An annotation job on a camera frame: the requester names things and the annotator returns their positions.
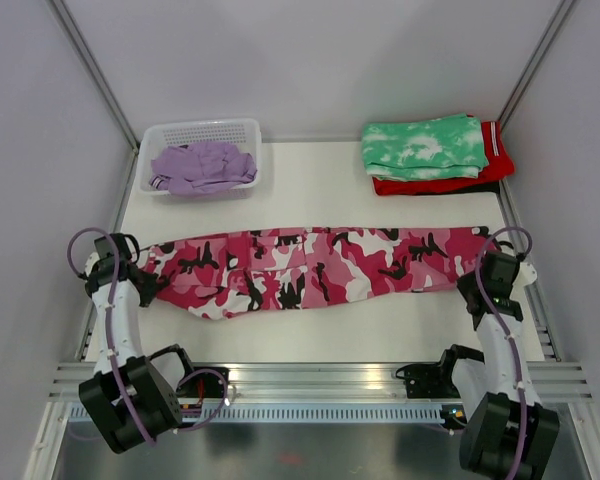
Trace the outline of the pink camouflage trousers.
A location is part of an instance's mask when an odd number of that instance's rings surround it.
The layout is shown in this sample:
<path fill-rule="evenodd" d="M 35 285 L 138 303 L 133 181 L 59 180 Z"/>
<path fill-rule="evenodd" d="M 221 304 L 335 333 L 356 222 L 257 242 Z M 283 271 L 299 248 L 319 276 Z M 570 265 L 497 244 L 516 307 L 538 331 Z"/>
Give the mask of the pink camouflage trousers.
<path fill-rule="evenodd" d="M 159 300 L 221 320 L 452 289 L 489 235 L 485 226 L 246 230 L 153 245 L 142 269 L 156 276 Z"/>

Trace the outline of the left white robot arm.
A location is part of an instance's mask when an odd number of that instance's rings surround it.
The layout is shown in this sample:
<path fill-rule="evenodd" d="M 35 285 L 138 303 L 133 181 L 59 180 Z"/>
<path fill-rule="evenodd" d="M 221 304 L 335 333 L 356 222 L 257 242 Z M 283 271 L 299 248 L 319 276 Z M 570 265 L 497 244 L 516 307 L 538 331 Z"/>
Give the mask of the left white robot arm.
<path fill-rule="evenodd" d="M 198 374 L 177 344 L 151 355 L 142 351 L 138 312 L 161 287 L 155 274 L 137 265 L 137 240 L 111 233 L 94 246 L 81 277 L 97 313 L 99 356 L 93 377 L 79 385 L 79 400 L 109 448 L 120 454 L 181 425 L 177 397 L 196 389 Z"/>

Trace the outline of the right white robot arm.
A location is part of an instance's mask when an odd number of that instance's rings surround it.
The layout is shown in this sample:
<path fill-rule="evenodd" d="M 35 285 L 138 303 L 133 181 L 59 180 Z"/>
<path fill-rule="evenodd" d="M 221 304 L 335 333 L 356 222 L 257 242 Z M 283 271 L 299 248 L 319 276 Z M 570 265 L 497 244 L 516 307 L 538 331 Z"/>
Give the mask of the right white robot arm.
<path fill-rule="evenodd" d="M 558 414 L 542 405 L 534 389 L 518 344 L 523 314 L 510 295 L 520 267 L 510 254 L 486 251 L 458 280 L 481 349 L 452 346 L 451 362 L 435 373 L 440 391 L 462 400 L 461 468 L 488 479 L 542 478 L 560 430 Z"/>

